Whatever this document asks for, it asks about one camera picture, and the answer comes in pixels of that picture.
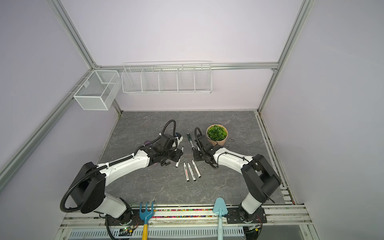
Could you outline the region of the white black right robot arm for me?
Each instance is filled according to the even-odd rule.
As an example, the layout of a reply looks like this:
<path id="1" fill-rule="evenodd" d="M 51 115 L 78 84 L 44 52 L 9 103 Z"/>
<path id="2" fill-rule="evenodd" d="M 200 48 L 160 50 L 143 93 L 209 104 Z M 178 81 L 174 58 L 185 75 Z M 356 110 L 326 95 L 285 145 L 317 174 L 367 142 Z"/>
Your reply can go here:
<path id="1" fill-rule="evenodd" d="M 197 161 L 204 161 L 214 169 L 225 166 L 242 174 L 249 193 L 239 205 L 239 214 L 235 219 L 245 223 L 252 222 L 256 211 L 267 200 L 271 200 L 271 195 L 280 187 L 281 178 L 263 155 L 245 156 L 220 145 L 214 146 L 198 127 L 195 128 L 194 135 L 198 146 L 198 151 L 194 154 Z"/>

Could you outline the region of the white marker pen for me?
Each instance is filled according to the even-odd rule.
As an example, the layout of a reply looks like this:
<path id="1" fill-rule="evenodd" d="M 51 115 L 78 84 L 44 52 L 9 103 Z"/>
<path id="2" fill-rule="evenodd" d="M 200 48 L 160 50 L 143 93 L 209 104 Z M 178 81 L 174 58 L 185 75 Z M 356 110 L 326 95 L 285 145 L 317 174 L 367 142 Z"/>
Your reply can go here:
<path id="1" fill-rule="evenodd" d="M 179 166 L 179 163 L 180 163 L 180 159 L 181 159 L 181 156 L 183 155 L 184 153 L 184 147 L 182 147 L 181 149 L 178 149 L 178 154 L 177 154 L 177 163 L 175 165 L 175 167 L 177 168 Z"/>
<path id="2" fill-rule="evenodd" d="M 187 180 L 187 182 L 189 182 L 190 178 L 189 178 L 189 174 L 188 174 L 187 164 L 185 162 L 184 162 L 184 171 L 185 171 L 185 175 L 186 175 L 186 180 Z"/>

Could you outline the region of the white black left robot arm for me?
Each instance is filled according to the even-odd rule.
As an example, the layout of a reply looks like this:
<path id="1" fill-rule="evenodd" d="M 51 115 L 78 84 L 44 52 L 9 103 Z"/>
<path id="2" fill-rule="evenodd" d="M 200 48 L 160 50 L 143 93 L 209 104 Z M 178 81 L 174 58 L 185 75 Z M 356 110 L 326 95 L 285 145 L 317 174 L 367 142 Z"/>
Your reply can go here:
<path id="1" fill-rule="evenodd" d="M 60 210 L 64 213 L 95 212 L 115 219 L 118 224 L 129 224 L 134 217 L 131 206 L 124 199 L 106 193 L 105 188 L 136 170 L 166 161 L 178 162 L 183 155 L 179 148 L 182 140 L 182 135 L 173 128 L 172 134 L 161 131 L 155 140 L 120 159 L 98 165 L 84 164 L 61 199 Z"/>

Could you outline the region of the white whiteboard marker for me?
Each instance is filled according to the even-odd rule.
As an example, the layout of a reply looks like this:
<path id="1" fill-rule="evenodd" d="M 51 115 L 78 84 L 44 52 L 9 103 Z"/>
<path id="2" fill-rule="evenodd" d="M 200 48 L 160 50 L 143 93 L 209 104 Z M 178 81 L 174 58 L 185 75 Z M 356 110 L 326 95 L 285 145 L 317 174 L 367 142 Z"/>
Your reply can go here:
<path id="1" fill-rule="evenodd" d="M 187 163 L 187 164 L 188 164 L 188 168 L 189 168 L 189 170 L 190 170 L 192 179 L 193 179 L 193 181 L 195 182 L 195 181 L 196 181 L 196 177 L 195 177 L 195 174 L 194 174 L 194 172 L 193 172 L 193 170 L 192 170 L 192 167 L 191 167 L 190 163 Z"/>
<path id="2" fill-rule="evenodd" d="M 196 170 L 196 173 L 197 173 L 197 175 L 198 175 L 198 178 L 201 178 L 201 177 L 202 177 L 202 176 L 201 176 L 201 173 L 200 173 L 200 171 L 199 171 L 199 169 L 198 169 L 198 167 L 197 167 L 195 161 L 192 160 L 192 163 L 193 163 L 193 166 L 194 166 L 194 168 L 195 168 L 195 170 Z"/>

